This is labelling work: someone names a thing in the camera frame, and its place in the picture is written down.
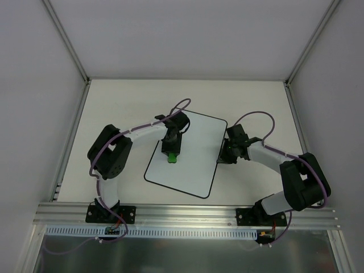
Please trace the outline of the green whiteboard eraser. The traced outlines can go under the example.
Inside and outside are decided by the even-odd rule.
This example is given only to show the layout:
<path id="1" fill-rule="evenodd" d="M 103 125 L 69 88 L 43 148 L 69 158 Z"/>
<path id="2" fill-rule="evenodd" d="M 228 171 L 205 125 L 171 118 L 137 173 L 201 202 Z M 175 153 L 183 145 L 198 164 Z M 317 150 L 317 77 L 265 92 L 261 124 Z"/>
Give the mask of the green whiteboard eraser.
<path id="1" fill-rule="evenodd" d="M 178 156 L 178 154 L 176 154 L 176 153 L 169 153 L 167 162 L 171 163 L 171 164 L 177 163 L 177 156 Z"/>

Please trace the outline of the white whiteboard black frame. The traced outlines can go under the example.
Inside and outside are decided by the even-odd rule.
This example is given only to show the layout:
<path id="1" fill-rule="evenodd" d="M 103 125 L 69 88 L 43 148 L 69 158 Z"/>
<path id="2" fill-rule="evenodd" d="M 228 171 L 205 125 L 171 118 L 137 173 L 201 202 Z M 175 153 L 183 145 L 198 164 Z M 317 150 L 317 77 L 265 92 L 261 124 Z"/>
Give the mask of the white whiteboard black frame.
<path id="1" fill-rule="evenodd" d="M 183 134 L 176 163 L 167 162 L 158 142 L 144 173 L 150 183 L 206 199 L 210 195 L 217 159 L 224 140 L 227 121 L 193 111 L 183 111 L 190 127 Z"/>

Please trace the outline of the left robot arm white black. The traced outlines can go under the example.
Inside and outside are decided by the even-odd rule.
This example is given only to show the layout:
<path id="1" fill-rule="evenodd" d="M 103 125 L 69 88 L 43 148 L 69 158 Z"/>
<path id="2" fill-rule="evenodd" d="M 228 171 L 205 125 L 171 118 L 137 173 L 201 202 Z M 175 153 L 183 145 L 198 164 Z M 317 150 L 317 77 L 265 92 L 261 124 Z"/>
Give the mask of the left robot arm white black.
<path id="1" fill-rule="evenodd" d="M 157 115 L 150 123 L 121 131 L 110 124 L 104 127 L 87 153 L 89 174 L 97 179 L 98 215 L 105 222 L 118 217 L 119 197 L 116 177 L 123 171 L 132 148 L 149 141 L 161 141 L 167 162 L 176 163 L 182 135 L 191 124 L 188 116 L 177 111 L 169 116 Z"/>

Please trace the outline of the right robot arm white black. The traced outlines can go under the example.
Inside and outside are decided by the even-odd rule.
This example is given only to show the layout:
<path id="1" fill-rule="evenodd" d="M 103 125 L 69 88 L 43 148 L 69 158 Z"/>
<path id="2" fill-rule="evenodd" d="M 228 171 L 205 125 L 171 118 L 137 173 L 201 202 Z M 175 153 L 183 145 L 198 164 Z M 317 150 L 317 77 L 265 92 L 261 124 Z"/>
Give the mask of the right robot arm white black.
<path id="1" fill-rule="evenodd" d="M 285 212 L 320 208 L 331 195 L 329 183 L 314 154 L 292 155 L 265 143 L 264 139 L 249 138 L 242 125 L 226 129 L 217 159 L 218 164 L 235 164 L 238 159 L 260 163 L 278 173 L 283 190 L 255 202 L 246 213 L 237 214 L 238 225 L 269 225 Z"/>

